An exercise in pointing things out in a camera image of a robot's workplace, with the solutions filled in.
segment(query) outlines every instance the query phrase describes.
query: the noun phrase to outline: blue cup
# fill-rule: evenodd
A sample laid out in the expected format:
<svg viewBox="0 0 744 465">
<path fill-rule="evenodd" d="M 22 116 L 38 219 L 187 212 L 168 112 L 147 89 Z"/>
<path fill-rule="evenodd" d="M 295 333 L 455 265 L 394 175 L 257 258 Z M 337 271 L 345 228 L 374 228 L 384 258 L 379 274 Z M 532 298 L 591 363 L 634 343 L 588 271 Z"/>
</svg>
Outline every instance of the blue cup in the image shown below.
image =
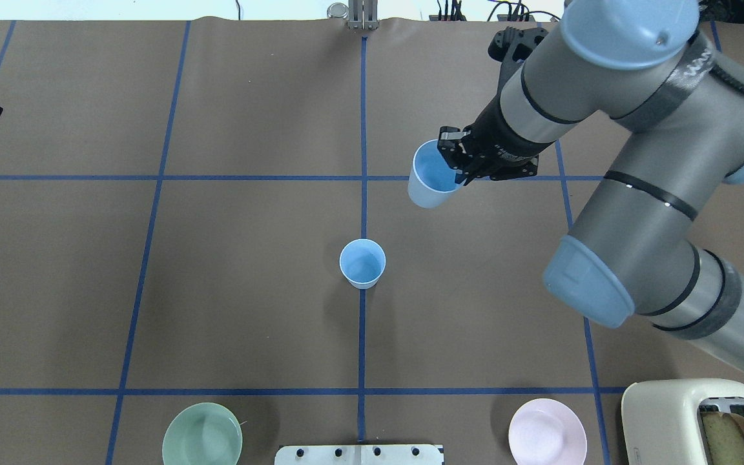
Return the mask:
<svg viewBox="0 0 744 465">
<path fill-rule="evenodd" d="M 369 289 L 386 268 L 386 254 L 375 241 L 355 239 L 340 252 L 340 272 L 358 289 Z"/>
<path fill-rule="evenodd" d="M 409 174 L 409 197 L 425 209 L 436 208 L 461 188 L 455 183 L 455 170 L 446 165 L 437 143 L 437 140 L 424 142 L 415 151 Z"/>
</svg>

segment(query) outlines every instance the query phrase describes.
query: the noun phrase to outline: brown table surface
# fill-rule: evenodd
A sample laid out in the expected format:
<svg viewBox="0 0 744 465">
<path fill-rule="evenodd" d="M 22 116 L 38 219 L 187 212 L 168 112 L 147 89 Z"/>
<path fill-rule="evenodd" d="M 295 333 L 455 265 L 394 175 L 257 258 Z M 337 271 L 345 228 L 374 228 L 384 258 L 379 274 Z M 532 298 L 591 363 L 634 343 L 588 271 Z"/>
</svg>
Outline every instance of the brown table surface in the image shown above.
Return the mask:
<svg viewBox="0 0 744 465">
<path fill-rule="evenodd" d="M 0 23 L 0 465 L 160 463 L 199 401 L 246 422 L 248 465 L 359 439 L 514 463 L 509 420 L 537 397 L 575 410 L 587 463 L 623 463 L 626 386 L 744 382 L 541 285 L 628 135 L 604 115 L 535 180 L 410 202 L 417 145 L 494 94 L 501 28 Z M 744 25 L 703 32 L 744 64 Z M 366 292 L 337 267 L 359 236 L 388 258 Z M 721 186 L 690 239 L 744 272 L 744 185 Z"/>
</svg>

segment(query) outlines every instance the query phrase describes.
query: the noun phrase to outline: black band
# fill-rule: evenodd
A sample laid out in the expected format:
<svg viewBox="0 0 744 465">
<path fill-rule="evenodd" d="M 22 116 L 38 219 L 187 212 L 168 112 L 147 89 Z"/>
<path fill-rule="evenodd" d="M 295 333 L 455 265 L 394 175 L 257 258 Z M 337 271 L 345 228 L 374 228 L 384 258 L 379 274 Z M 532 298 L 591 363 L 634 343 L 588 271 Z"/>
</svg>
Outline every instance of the black band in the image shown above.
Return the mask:
<svg viewBox="0 0 744 465">
<path fill-rule="evenodd" d="M 682 58 L 665 78 L 665 82 L 635 110 L 623 117 L 614 118 L 614 121 L 631 132 L 651 129 L 676 111 L 694 93 L 694 89 L 714 67 L 715 55 L 705 36 L 694 35 L 688 41 L 688 50 L 682 53 Z"/>
<path fill-rule="evenodd" d="M 685 290 L 682 291 L 682 294 L 679 294 L 679 297 L 676 298 L 673 302 L 668 304 L 664 309 L 658 309 L 655 312 L 651 312 L 649 314 L 639 314 L 641 316 L 659 316 L 664 315 L 667 312 L 670 312 L 670 310 L 675 309 L 679 306 L 682 302 L 685 302 L 685 299 L 688 298 L 688 296 L 691 294 L 691 292 L 694 291 L 694 288 L 696 286 L 696 282 L 699 280 L 699 270 L 701 268 L 699 264 L 699 249 L 697 249 L 693 244 L 690 246 L 694 250 L 694 272 L 690 275 L 690 280 L 688 281 L 688 285 L 685 286 Z"/>
<path fill-rule="evenodd" d="M 528 100 L 530 103 L 530 106 L 535 109 L 535 111 L 538 112 L 538 114 L 542 115 L 544 118 L 549 119 L 550 121 L 553 121 L 553 123 L 558 124 L 577 124 L 581 123 L 582 120 L 579 119 L 577 121 L 570 121 L 569 119 L 561 119 L 558 117 L 554 117 L 553 115 L 549 114 L 548 112 L 544 111 L 543 108 L 538 106 L 538 103 L 533 100 L 533 98 L 530 96 L 530 91 L 528 88 L 526 88 L 526 81 L 524 80 L 524 70 L 522 69 L 522 91 L 524 92 L 524 97 Z"/>
<path fill-rule="evenodd" d="M 699 215 L 699 212 L 697 212 L 690 203 L 685 202 L 685 200 L 682 200 L 676 195 L 670 194 L 670 192 L 665 191 L 662 188 L 652 185 L 652 183 L 640 180 L 635 176 L 630 176 L 629 174 L 623 173 L 621 171 L 608 171 L 607 174 L 604 175 L 604 178 L 606 180 L 618 181 L 620 183 L 624 183 L 624 185 L 632 187 L 633 189 L 643 191 L 646 194 L 649 194 L 651 197 L 665 203 L 667 206 L 673 207 L 674 209 L 678 210 L 686 217 L 690 218 L 691 221 L 694 221 L 697 215 Z"/>
<path fill-rule="evenodd" d="M 653 327 L 670 333 L 674 338 L 691 341 L 713 335 L 731 320 L 742 299 L 742 279 L 730 263 L 721 261 L 710 251 L 708 253 L 714 257 L 723 272 L 723 286 L 719 290 L 717 301 L 705 315 L 697 318 L 694 323 L 680 327 L 664 327 L 654 324 Z"/>
</svg>

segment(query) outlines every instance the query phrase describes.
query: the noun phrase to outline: robotic arm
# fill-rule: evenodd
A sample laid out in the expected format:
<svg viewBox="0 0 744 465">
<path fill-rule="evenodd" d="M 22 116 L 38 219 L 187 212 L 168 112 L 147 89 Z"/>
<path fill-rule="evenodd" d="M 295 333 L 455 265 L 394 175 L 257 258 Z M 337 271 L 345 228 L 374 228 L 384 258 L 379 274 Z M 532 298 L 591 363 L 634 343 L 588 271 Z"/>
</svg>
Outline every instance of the robotic arm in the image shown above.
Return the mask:
<svg viewBox="0 0 744 465">
<path fill-rule="evenodd" d="M 631 130 L 546 287 L 599 324 L 643 315 L 744 370 L 744 276 L 685 240 L 720 183 L 744 182 L 744 68 L 698 21 L 694 0 L 576 0 L 549 34 L 508 28 L 490 45 L 499 93 L 463 130 L 442 127 L 438 149 L 466 185 L 534 176 L 597 110 Z"/>
</svg>

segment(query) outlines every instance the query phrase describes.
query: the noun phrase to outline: bread slice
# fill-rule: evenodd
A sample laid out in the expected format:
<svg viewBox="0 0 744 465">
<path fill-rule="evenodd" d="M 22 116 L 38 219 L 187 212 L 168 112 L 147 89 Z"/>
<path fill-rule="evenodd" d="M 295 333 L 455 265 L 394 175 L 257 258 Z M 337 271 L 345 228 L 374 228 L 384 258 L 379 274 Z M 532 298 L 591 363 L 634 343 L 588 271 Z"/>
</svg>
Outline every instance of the bread slice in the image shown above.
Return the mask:
<svg viewBox="0 0 744 465">
<path fill-rule="evenodd" d="M 705 442 L 713 465 L 744 465 L 744 417 L 702 412 Z"/>
</svg>

